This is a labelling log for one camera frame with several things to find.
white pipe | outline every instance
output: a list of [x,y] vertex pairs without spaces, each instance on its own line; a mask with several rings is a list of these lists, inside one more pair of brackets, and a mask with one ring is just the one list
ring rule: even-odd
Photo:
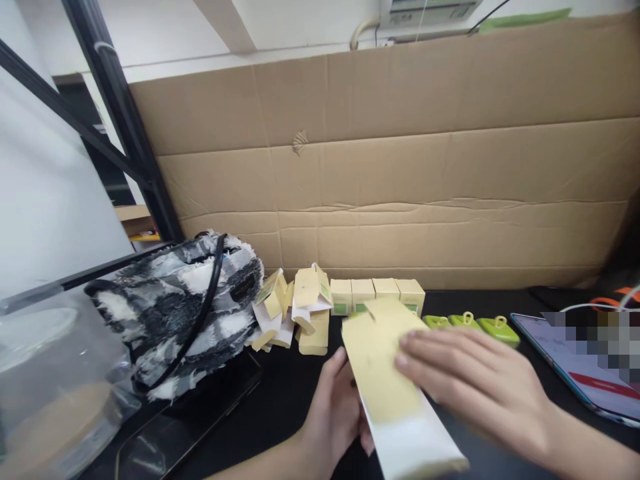
[[351,36],[351,42],[349,44],[349,49],[350,50],[358,50],[358,38],[360,38],[360,35],[362,34],[362,32],[364,32],[364,30],[368,30],[370,28],[376,28],[377,26],[380,25],[380,19],[379,18],[372,18],[369,20],[364,20],[364,22],[360,23],[360,25],[358,25],[355,29],[355,32],[353,32],[353,35]]

fluffy bag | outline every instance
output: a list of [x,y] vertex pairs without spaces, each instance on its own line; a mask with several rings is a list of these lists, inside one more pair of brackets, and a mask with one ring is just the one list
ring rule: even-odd
[[[218,234],[161,250],[122,270],[115,280],[94,280],[85,292],[112,331],[129,348],[133,378],[152,386],[176,358],[200,312],[213,273]],[[183,360],[154,399],[174,399],[221,368],[255,329],[251,309],[264,266],[248,243],[224,242],[222,270],[209,313]]]

hand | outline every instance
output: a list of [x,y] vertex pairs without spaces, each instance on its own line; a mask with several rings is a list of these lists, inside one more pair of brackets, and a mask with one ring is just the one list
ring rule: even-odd
[[345,349],[340,347],[325,362],[305,424],[292,439],[302,450],[307,471],[313,472],[314,478],[330,478],[358,434],[369,456],[374,449],[353,372],[346,360]]
[[523,457],[548,467],[560,424],[529,361],[468,327],[413,331],[396,368],[434,401]]

air conditioner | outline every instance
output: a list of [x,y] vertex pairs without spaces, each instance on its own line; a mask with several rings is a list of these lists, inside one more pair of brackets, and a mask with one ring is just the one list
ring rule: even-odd
[[427,0],[425,6],[425,0],[380,0],[380,27],[417,27],[463,21],[481,3],[482,0]]

forearm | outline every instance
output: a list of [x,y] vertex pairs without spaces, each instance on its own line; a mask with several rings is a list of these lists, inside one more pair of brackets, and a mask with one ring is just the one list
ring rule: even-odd
[[297,436],[205,480],[306,480],[304,458],[297,447]]
[[546,468],[563,480],[639,480],[640,454],[557,408]]

